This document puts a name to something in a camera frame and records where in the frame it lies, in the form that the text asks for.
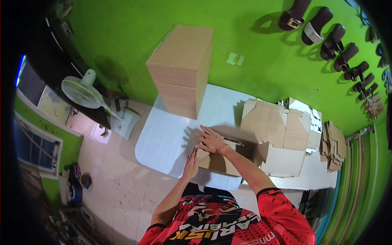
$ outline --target person's left hand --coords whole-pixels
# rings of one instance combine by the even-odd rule
[[[185,163],[184,173],[180,179],[189,182],[193,179],[199,169],[199,155],[196,153],[197,148],[193,148],[192,153],[188,156],[187,162]]]

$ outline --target white tablecloth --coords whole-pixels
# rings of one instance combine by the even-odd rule
[[[161,96],[158,95],[135,148],[137,160],[149,168],[180,178],[186,158],[196,144],[196,141],[192,139],[193,135],[197,135],[194,128],[199,127],[200,124],[206,126],[229,125],[239,128],[243,105],[249,98],[254,97],[208,84],[199,117],[197,120],[193,120],[169,114]],[[323,188],[335,186],[337,172],[335,172],[335,176],[330,176],[325,180],[327,167],[324,164],[312,164],[312,166],[309,166],[311,170],[306,166],[304,163],[300,177],[271,177],[271,179],[278,188],[283,189],[308,190],[313,189],[313,186]],[[236,191],[240,186],[241,179],[241,177],[199,168],[198,174],[192,182],[203,186]]]

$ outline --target red jersey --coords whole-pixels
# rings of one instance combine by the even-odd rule
[[[230,197],[208,202],[211,195],[182,197],[173,221],[150,226],[140,245],[159,244],[315,244],[303,215],[278,188],[257,194],[260,217],[241,209]]]

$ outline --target fan base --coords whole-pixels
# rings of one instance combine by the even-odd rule
[[[121,137],[128,140],[131,136],[133,128],[140,119],[140,115],[126,108],[122,108],[118,115],[124,118],[124,121],[121,122],[120,120],[116,119],[113,122],[112,131],[118,133],[121,135]]]

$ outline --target white sandal strap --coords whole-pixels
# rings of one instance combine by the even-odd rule
[[[308,24],[306,24],[306,26],[304,27],[303,31],[305,32],[305,34],[309,37],[309,39],[314,42],[315,44],[318,42],[321,42],[322,40],[324,40],[324,37],[322,34],[318,34],[312,24],[310,22],[308,22]]]

